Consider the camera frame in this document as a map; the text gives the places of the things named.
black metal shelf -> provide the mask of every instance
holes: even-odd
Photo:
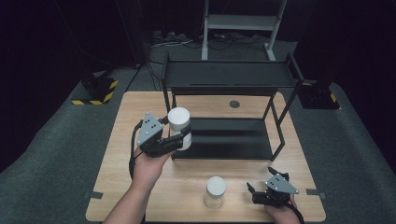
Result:
[[[285,145],[280,124],[304,82],[291,54],[279,61],[181,61],[163,63],[163,96],[166,109],[177,106],[177,95],[256,95],[269,96],[262,119],[191,118],[191,147],[177,151],[173,158],[190,159],[259,159],[273,161]],[[280,117],[274,97],[280,88],[293,88]],[[168,97],[172,92],[172,105]],[[272,110],[280,145],[273,153],[265,127]]]

human hand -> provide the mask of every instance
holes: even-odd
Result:
[[[294,194],[290,195],[290,202],[295,208],[297,208],[297,204],[294,201]],[[299,224],[300,221],[297,218],[296,214],[287,206],[282,206],[276,208],[271,205],[264,206],[267,213],[274,218],[276,224]]]
[[[139,188],[154,188],[155,183],[163,172],[163,165],[169,159],[173,152],[169,152],[161,157],[151,158],[142,152],[140,147],[134,151],[134,179],[133,185]]]

gray carpet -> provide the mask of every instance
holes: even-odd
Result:
[[[210,45],[221,49],[225,43]],[[276,41],[276,58],[284,60],[295,45]],[[200,49],[177,46],[151,49],[150,59],[161,62],[166,50],[173,59],[201,58]],[[209,59],[266,56],[262,43],[235,43],[224,50],[210,49]],[[159,76],[162,66],[150,65]],[[122,95],[135,73],[119,68],[111,74],[119,84],[107,105],[71,105],[70,99],[65,100],[26,152],[0,174],[0,223],[89,223],[86,193],[93,189]],[[145,65],[128,91],[158,89]],[[312,176],[326,194],[324,223],[396,223],[394,173],[343,90],[336,84],[331,90],[342,109],[304,110],[298,98],[290,108]]]

dark background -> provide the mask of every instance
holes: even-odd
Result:
[[[58,2],[73,35],[53,0],[0,2],[0,73],[5,93],[1,171],[24,152],[87,68],[97,72],[134,67],[144,58],[131,48],[116,1]],[[203,2],[149,0],[141,3],[141,10],[131,11],[141,20],[142,31],[174,31],[198,39]],[[278,1],[263,2],[212,0],[210,10],[275,15]],[[393,171],[395,23],[392,0],[289,0],[277,36],[299,41],[296,58],[307,78],[330,76],[343,88]]]

black shelf panel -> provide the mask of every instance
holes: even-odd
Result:
[[[294,88],[285,62],[170,61],[166,86],[189,88]]]
[[[175,159],[271,160],[263,119],[191,118],[191,147]]]

